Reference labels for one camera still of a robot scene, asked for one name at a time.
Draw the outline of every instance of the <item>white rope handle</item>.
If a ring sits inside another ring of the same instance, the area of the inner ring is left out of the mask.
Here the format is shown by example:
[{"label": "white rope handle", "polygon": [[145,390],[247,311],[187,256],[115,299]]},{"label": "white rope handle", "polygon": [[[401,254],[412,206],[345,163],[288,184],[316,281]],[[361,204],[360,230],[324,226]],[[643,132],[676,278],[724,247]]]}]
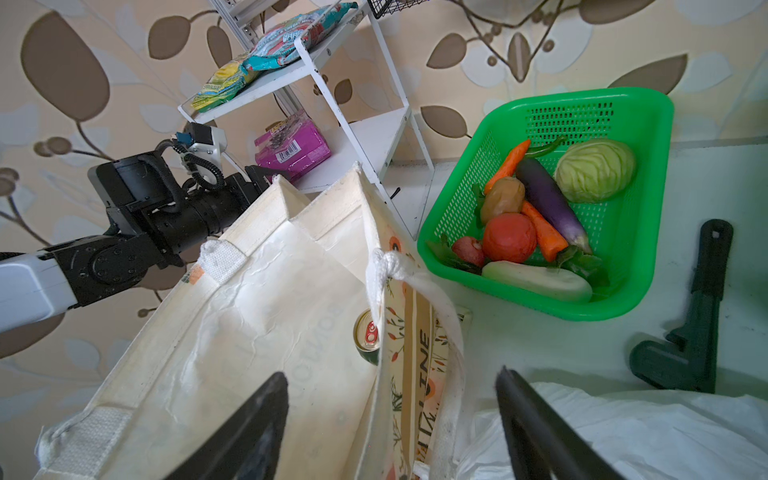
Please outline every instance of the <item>white rope handle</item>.
[{"label": "white rope handle", "polygon": [[458,321],[453,302],[432,282],[427,272],[417,270],[413,260],[402,253],[384,253],[375,248],[371,251],[366,268],[366,291],[373,321],[380,332],[384,331],[384,319],[379,307],[384,304],[384,286],[388,278],[406,282],[421,293],[437,311],[448,337],[448,372],[445,376],[437,423],[432,432],[432,467],[429,477],[431,480],[449,480],[453,478],[455,470],[453,447],[459,409],[464,396],[464,339],[461,323]]},{"label": "white rope handle", "polygon": [[[462,327],[456,315],[456,308],[448,295],[432,282],[427,272],[417,270],[416,264],[407,256],[395,251],[384,253],[380,248],[375,248],[369,256],[366,268],[366,291],[371,306],[384,304],[384,286],[388,278],[406,282],[432,304],[445,328],[449,343],[463,356]],[[376,327],[383,332],[384,319],[378,311],[374,313],[373,310],[371,315]]]}]

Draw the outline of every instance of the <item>robotic arm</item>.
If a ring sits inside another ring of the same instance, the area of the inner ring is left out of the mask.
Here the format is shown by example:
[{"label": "robotic arm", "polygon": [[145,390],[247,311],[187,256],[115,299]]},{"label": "robotic arm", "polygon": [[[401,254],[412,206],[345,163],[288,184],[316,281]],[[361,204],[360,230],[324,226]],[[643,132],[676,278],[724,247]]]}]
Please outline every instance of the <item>robotic arm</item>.
[{"label": "robotic arm", "polygon": [[[161,156],[169,147],[191,175],[181,186]],[[92,167],[109,229],[35,253],[0,253],[0,333],[129,289],[153,265],[183,266],[180,252],[230,226],[278,173],[249,166],[250,181],[225,178],[216,165],[224,148],[221,129],[188,124],[154,151]]]}]

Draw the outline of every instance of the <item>carrot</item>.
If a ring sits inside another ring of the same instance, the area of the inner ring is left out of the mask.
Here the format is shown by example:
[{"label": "carrot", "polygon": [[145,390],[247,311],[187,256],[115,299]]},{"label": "carrot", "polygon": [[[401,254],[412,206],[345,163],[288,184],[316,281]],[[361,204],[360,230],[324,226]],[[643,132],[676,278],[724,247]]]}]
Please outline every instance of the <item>carrot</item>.
[{"label": "carrot", "polygon": [[528,151],[528,147],[530,146],[531,146],[531,141],[526,140],[523,143],[519,144],[517,147],[513,148],[511,152],[509,152],[509,155],[507,155],[507,159],[504,160],[504,163],[500,166],[498,171],[494,174],[493,177],[491,177],[491,180],[488,180],[488,183],[485,184],[485,189],[483,189],[484,194],[488,195],[488,192],[491,191],[491,189],[493,188],[493,185],[500,178],[512,176],[512,174],[515,172],[515,168],[518,167],[520,160],[523,159],[525,152]]},{"label": "carrot", "polygon": [[522,214],[531,219],[536,229],[536,241],[541,254],[549,263],[554,262],[558,253],[568,246],[568,242],[529,202],[523,202]]}]

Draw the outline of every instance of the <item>chip bag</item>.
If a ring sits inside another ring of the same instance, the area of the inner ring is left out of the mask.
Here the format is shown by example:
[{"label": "chip bag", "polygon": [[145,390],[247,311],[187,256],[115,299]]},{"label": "chip bag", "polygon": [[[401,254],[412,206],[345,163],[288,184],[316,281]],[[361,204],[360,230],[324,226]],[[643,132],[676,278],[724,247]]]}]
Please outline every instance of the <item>chip bag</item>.
[{"label": "chip bag", "polygon": [[315,20],[319,19],[309,33],[302,37],[302,43],[307,49],[327,37],[351,8],[357,8],[357,3],[339,3],[328,12],[327,7],[318,8],[275,25],[253,47],[251,57],[245,62],[245,68],[249,71],[273,70],[297,60],[299,52],[293,42],[309,29]]}]

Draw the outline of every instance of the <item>green pepper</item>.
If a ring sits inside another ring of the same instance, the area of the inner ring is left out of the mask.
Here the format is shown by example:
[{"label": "green pepper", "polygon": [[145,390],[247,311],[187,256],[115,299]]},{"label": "green pepper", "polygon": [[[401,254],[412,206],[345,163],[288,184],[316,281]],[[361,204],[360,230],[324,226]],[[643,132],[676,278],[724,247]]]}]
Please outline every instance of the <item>green pepper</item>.
[{"label": "green pepper", "polygon": [[562,135],[560,137],[555,138],[555,140],[546,145],[541,145],[540,147],[533,147],[529,148],[527,152],[525,152],[524,158],[536,158],[536,157],[543,157],[544,155],[549,155],[554,151],[555,148],[559,147],[561,143],[566,141],[568,139],[568,136]]}]

